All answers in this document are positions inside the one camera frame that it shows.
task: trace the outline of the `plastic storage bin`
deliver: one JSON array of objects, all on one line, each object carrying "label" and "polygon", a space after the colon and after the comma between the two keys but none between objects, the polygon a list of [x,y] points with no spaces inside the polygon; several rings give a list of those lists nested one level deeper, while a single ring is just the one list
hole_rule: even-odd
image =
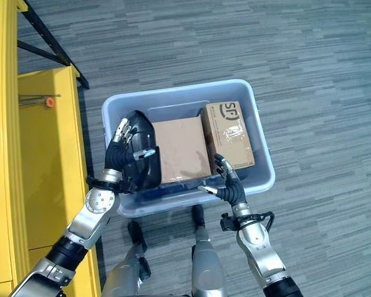
[{"label": "plastic storage bin", "polygon": [[[112,96],[102,106],[106,145],[121,118],[132,110],[144,112],[151,122],[168,121],[197,116],[207,103],[221,101],[239,101],[252,144],[255,165],[237,170],[246,195],[267,191],[275,182],[275,171],[265,142],[252,87],[244,80],[224,80]],[[118,213],[125,217],[140,217],[218,199],[198,191],[196,187],[205,183],[224,186],[218,174],[183,183],[162,184],[154,189],[123,195]]]}]

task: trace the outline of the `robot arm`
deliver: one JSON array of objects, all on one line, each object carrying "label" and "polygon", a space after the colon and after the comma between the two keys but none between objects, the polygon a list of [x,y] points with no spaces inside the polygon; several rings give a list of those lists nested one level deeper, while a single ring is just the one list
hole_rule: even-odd
[{"label": "robot arm", "polygon": [[[238,245],[245,252],[249,267],[260,288],[267,297],[301,297],[301,291],[290,277],[282,260],[272,248],[268,232],[274,215],[271,212],[253,214],[245,198],[245,193],[235,170],[221,155],[215,155],[218,173],[224,178],[226,187],[216,189],[211,186],[198,187],[201,191],[213,194],[231,204],[233,217],[227,213],[221,219],[223,231],[237,231]],[[270,217],[267,226],[261,224]]]},{"label": "robot arm", "polygon": [[92,189],[81,211],[50,252],[13,290],[11,297],[65,297],[61,287],[67,286],[73,279],[77,266],[95,245],[110,216],[117,210],[118,193],[127,192],[129,188],[123,177],[123,168],[155,153],[153,149],[127,153],[132,136],[128,119],[122,119],[106,151],[102,177],[90,180]]}]

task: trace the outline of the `sf logo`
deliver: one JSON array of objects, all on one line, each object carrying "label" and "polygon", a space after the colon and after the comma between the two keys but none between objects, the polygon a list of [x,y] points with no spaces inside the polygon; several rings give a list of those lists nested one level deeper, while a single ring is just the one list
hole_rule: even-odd
[{"label": "sf logo", "polygon": [[236,105],[233,102],[220,104],[220,113],[224,119],[228,119],[230,121],[239,119],[239,114],[237,113]]}]

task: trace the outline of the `cardboard box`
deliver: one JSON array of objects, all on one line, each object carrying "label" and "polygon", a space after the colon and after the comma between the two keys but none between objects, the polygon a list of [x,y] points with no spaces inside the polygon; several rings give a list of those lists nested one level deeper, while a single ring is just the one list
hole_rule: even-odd
[{"label": "cardboard box", "polygon": [[215,172],[214,156],[224,156],[234,169],[254,165],[254,156],[238,101],[207,104],[202,110],[211,172]]},{"label": "cardboard box", "polygon": [[211,175],[200,116],[153,123],[162,183]]}]

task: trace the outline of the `black metal bar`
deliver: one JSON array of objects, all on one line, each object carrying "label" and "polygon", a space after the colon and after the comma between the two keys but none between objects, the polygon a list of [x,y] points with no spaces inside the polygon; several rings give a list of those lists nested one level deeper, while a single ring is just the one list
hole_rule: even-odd
[{"label": "black metal bar", "polygon": [[61,64],[67,65],[67,66],[70,65],[70,64],[73,64],[73,66],[76,68],[76,70],[80,74],[80,77],[78,77],[77,80],[80,82],[80,84],[84,88],[89,89],[89,83],[86,80],[86,78],[84,77],[84,75],[77,68],[77,66],[73,63],[71,58],[66,54],[64,49],[58,43],[58,41],[56,41],[55,37],[51,34],[51,32],[48,30],[46,25],[39,18],[39,16],[33,10],[33,8],[30,6],[30,4],[26,0],[25,0],[25,3],[28,6],[28,10],[22,12],[22,14],[30,22],[30,24],[33,26],[33,28],[40,34],[40,36],[44,39],[44,41],[48,44],[48,46],[52,49],[52,51],[56,54],[57,58],[61,61],[60,62]]},{"label": "black metal bar", "polygon": [[41,57],[44,57],[44,58],[46,58],[46,59],[49,59],[49,60],[52,60],[52,61],[58,62],[58,63],[60,63],[60,64],[63,64],[63,65],[65,65],[65,66],[68,66],[66,63],[63,63],[62,60],[60,60],[60,59],[58,58],[58,56],[56,56],[56,55],[54,55],[54,54],[51,54],[51,53],[49,53],[49,52],[47,52],[47,51],[44,51],[44,50],[42,50],[42,49],[39,49],[39,48],[37,48],[37,47],[35,47],[35,46],[33,46],[33,45],[29,45],[29,44],[26,43],[26,42],[23,42],[23,41],[18,40],[18,47],[19,47],[19,48],[22,48],[22,49],[25,50],[25,51],[29,51],[29,52],[31,52],[31,53],[33,53],[33,54],[37,54],[37,55],[39,55],[39,56],[41,56]]}]

